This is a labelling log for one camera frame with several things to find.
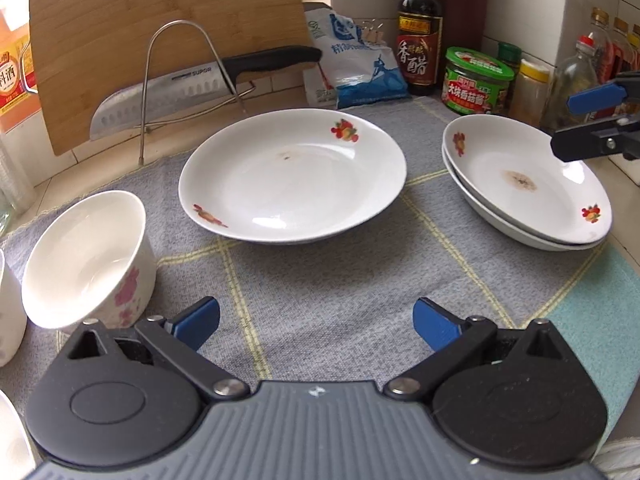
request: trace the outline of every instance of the white cup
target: white cup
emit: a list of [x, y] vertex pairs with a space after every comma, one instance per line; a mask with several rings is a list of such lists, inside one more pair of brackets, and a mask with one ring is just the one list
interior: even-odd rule
[[22, 480], [41, 462], [22, 419], [0, 390], [0, 471], [2, 480]]
[[20, 282], [0, 250], [0, 367], [18, 351], [27, 327], [27, 315], [22, 307]]
[[131, 326], [156, 284], [146, 213], [128, 191], [81, 200], [44, 231], [24, 269], [22, 302], [43, 328], [71, 333], [86, 318]]

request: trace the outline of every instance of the white bowl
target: white bowl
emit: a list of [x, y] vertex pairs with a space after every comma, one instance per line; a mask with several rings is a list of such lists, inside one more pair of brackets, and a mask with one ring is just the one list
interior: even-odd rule
[[583, 244], [583, 245], [563, 245], [551, 242], [549, 240], [545, 240], [544, 238], [538, 238], [531, 233], [527, 233], [523, 231], [519, 227], [510, 224], [504, 218], [499, 217], [497, 214], [492, 212], [490, 209], [482, 205], [482, 203], [476, 199], [469, 191], [465, 188], [464, 184], [460, 181], [460, 178], [456, 174], [456, 171], [453, 169], [451, 161], [449, 160], [449, 156], [445, 150], [443, 145], [442, 147], [442, 160], [444, 162], [445, 167], [449, 171], [453, 181], [458, 184], [460, 191], [462, 191], [462, 196], [468, 202], [468, 204], [473, 208], [473, 210], [478, 213], [482, 218], [484, 218], [489, 224], [498, 229], [503, 234], [506, 234], [508, 237], [513, 238], [517, 242], [521, 244], [525, 244], [526, 246], [533, 247], [535, 249], [540, 249], [543, 251], [583, 251], [585, 249], [591, 249], [601, 243], [600, 241], [593, 242], [591, 244]]
[[0, 367], [18, 351], [26, 327], [27, 315], [22, 307], [20, 282], [0, 250]]
[[156, 261], [140, 199], [105, 191], [81, 200], [44, 232], [24, 269], [22, 302], [43, 328], [71, 333], [92, 317], [132, 325], [156, 283]]
[[178, 196], [214, 233], [268, 244], [326, 238], [398, 196], [406, 162], [375, 124], [333, 110], [280, 110], [232, 124], [185, 164]]
[[465, 187], [498, 216], [561, 244], [602, 240], [612, 223], [607, 193], [583, 162], [555, 158], [549, 142], [528, 124], [488, 115], [457, 118], [443, 136]]
[[0, 471], [2, 480], [22, 480], [41, 462], [22, 418], [0, 390]]

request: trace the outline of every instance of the plate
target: plate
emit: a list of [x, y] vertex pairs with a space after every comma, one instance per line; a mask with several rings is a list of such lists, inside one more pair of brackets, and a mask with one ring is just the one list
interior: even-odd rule
[[527, 233], [523, 231], [519, 227], [510, 224], [504, 218], [499, 217], [496, 213], [491, 211], [489, 208], [485, 207], [476, 197], [474, 197], [463, 185], [460, 181], [460, 178], [457, 176], [456, 171], [453, 169], [452, 163], [449, 160], [449, 156], [445, 150], [443, 145], [442, 147], [442, 160], [444, 162], [445, 167], [449, 171], [450, 176], [453, 181], [458, 184], [460, 191], [462, 191], [462, 196], [468, 202], [468, 204], [473, 208], [473, 210], [478, 213], [483, 219], [485, 219], [489, 224], [498, 229], [501, 233], [507, 235], [510, 238], [520, 242], [521, 244], [525, 244], [529, 247], [533, 247], [535, 249], [540, 249], [543, 251], [583, 251], [585, 249], [591, 249], [602, 242], [599, 240], [597, 242], [592, 242], [591, 244], [583, 244], [583, 245], [563, 245], [557, 244], [555, 242], [551, 242], [549, 240], [545, 240], [544, 238], [538, 238], [537, 236]]
[[402, 150], [375, 124], [302, 108], [250, 117], [209, 137], [184, 165], [178, 196], [211, 232], [297, 244], [369, 220], [405, 179]]
[[520, 229], [560, 244], [602, 240], [611, 228], [609, 197], [581, 161], [555, 158], [550, 137], [498, 116], [460, 117], [443, 144], [476, 199]]

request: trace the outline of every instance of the metal knife holder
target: metal knife holder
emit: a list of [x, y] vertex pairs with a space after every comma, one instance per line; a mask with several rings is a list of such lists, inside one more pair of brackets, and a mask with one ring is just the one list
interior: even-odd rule
[[[201, 110], [199, 112], [186, 115], [184, 117], [180, 117], [176, 119], [167, 119], [164, 121], [146, 122], [146, 90], [147, 90], [148, 80], [149, 80], [149, 64], [151, 62], [151, 51], [153, 50], [154, 43], [156, 42], [156, 39], [158, 38], [158, 36], [160, 36], [160, 34], [162, 34], [165, 30], [167, 30], [170, 27], [173, 27], [174, 25], [190, 25], [191, 27], [197, 28], [203, 34], [205, 40], [207, 40], [207, 44], [209, 45], [211, 51], [213, 52], [214, 57], [216, 58], [216, 61], [218, 62], [218, 66], [220, 67], [220, 72], [222, 72], [222, 76], [225, 80], [226, 86], [229, 88], [229, 91], [232, 93], [232, 96], [226, 99], [224, 102], [221, 102], [217, 105], [206, 108], [205, 110]], [[22, 83], [23, 88], [30, 94], [37, 94], [38, 91], [35, 88], [31, 88], [30, 86], [27, 85], [27, 79], [24, 74], [24, 54], [27, 51], [27, 48], [29, 47], [30, 44], [31, 44], [31, 40], [29, 40], [25, 44], [24, 48], [20, 52], [20, 57], [18, 60], [18, 72], [20, 74], [20, 81]], [[144, 163], [145, 163], [145, 133], [148, 134], [152, 130], [159, 128], [160, 126], [166, 126], [167, 124], [181, 123], [182, 121], [187, 121], [189, 119], [200, 117], [214, 110], [218, 110], [220, 107], [223, 107], [224, 105], [229, 104], [233, 101], [238, 102], [238, 104], [240, 105], [240, 108], [242, 109], [242, 113], [245, 116], [248, 116], [248, 113], [246, 111], [246, 107], [244, 106], [244, 101], [242, 100], [242, 98], [245, 95], [250, 94], [255, 90], [255, 84], [252, 81], [250, 82], [250, 85], [251, 85], [250, 88], [248, 88], [243, 92], [238, 93], [238, 90], [236, 90], [236, 86], [234, 85], [233, 81], [231, 81], [231, 78], [229, 77], [225, 64], [223, 63], [222, 59], [218, 55], [218, 51], [216, 51], [216, 48], [213, 46], [213, 42], [211, 41], [211, 38], [209, 37], [207, 32], [204, 30], [204, 28], [202, 28], [200, 25], [190, 20], [173, 20], [172, 22], [165, 23], [162, 27], [156, 30], [156, 33], [152, 36], [151, 41], [149, 41], [149, 47], [146, 51], [145, 78], [142, 85], [142, 106], [140, 107], [140, 156], [138, 158], [138, 165], [144, 166]]]

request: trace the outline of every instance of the cutting board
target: cutting board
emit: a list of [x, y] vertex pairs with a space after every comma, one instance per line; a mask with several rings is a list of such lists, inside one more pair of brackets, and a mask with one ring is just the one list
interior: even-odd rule
[[[29, 9], [40, 103], [57, 155], [89, 139], [104, 98], [142, 81], [149, 40], [171, 20], [199, 23], [222, 57], [311, 45], [302, 0], [30, 0]], [[202, 34], [179, 25], [155, 42], [150, 75], [211, 59]]]

